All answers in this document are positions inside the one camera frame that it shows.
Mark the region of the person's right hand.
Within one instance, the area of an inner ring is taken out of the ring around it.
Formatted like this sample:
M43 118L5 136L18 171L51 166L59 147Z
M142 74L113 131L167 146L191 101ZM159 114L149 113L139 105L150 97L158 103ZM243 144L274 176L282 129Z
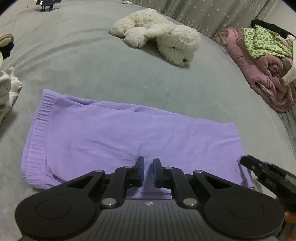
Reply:
M296 224L296 212L295 211L285 211L285 221L287 223Z

